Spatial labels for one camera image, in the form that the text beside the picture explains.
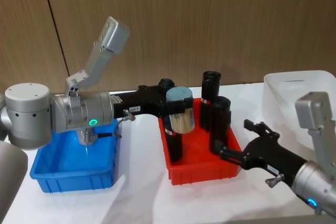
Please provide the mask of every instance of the black cylinder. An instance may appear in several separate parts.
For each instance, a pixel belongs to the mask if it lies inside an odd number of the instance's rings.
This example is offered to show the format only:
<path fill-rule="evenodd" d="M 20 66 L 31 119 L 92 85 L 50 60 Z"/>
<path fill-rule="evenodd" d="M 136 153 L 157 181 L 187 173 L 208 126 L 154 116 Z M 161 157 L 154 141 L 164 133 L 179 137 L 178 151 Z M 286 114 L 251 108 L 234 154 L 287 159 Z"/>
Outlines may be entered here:
<path fill-rule="evenodd" d="M 216 96 L 218 96 L 220 75 L 220 73 L 215 71 L 206 71 L 203 73 L 199 126 L 204 128 L 206 131 L 209 131 L 210 129 L 211 102 Z"/>
<path fill-rule="evenodd" d="M 172 130 L 169 116 L 163 119 L 165 137 L 168 146 L 168 153 L 172 163 L 178 161 L 183 156 L 182 134 L 178 134 Z"/>
<path fill-rule="evenodd" d="M 228 144 L 227 132 L 231 124 L 231 102 L 226 97 L 215 97 L 212 101 L 210 126 L 210 151 L 218 155 Z"/>

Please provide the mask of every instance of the gray lid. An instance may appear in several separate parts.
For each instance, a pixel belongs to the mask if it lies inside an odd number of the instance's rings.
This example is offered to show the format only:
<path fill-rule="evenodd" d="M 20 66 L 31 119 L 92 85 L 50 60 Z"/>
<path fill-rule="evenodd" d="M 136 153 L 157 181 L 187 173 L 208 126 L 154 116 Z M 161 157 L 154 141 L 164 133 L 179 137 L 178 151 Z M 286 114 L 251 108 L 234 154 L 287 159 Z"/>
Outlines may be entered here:
<path fill-rule="evenodd" d="M 16 112 L 35 112 L 50 106 L 50 90 L 38 83 L 20 83 L 5 92 L 6 107 Z"/>
<path fill-rule="evenodd" d="M 187 87 L 174 87 L 166 93 L 167 102 L 180 101 L 193 97 L 193 92 Z"/>

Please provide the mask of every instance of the blue indicator light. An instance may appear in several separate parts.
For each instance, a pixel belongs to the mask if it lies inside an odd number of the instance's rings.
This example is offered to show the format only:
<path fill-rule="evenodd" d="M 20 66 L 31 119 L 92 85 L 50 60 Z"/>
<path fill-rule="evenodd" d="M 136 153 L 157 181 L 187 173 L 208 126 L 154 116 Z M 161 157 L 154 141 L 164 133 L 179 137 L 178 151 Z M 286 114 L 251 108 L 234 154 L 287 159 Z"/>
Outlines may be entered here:
<path fill-rule="evenodd" d="M 89 125 L 90 125 L 90 126 L 94 126 L 94 125 L 96 125 L 97 123 L 98 123 L 98 120 L 96 120 L 96 119 L 92 119 L 92 120 L 90 120 Z"/>
<path fill-rule="evenodd" d="M 314 207 L 317 207 L 317 203 L 313 199 L 308 199 L 308 202 L 313 204 Z"/>

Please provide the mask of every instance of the white plastic bin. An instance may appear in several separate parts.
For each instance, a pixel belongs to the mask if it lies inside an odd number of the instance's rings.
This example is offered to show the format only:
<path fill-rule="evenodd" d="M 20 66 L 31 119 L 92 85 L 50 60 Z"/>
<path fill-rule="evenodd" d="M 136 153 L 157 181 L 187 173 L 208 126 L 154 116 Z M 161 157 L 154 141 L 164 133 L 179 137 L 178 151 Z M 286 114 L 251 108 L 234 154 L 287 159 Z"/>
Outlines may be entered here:
<path fill-rule="evenodd" d="M 310 91 L 329 94 L 333 119 L 336 115 L 336 78 L 326 71 L 270 73 L 264 77 L 262 111 L 265 123 L 280 133 L 279 143 L 292 152 L 316 160 L 307 129 L 299 125 L 295 101 Z"/>

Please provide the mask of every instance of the blue plastic bin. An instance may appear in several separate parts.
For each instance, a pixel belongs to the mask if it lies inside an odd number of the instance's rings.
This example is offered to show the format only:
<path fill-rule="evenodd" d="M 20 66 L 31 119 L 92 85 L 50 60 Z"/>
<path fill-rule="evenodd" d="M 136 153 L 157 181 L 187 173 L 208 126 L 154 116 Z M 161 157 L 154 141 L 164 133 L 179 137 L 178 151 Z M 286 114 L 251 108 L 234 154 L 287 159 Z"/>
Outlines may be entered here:
<path fill-rule="evenodd" d="M 113 133 L 115 124 L 116 121 L 93 130 Z M 111 187 L 117 140 L 113 135 L 83 146 L 76 131 L 53 133 L 50 143 L 37 151 L 30 176 L 37 179 L 45 193 Z"/>

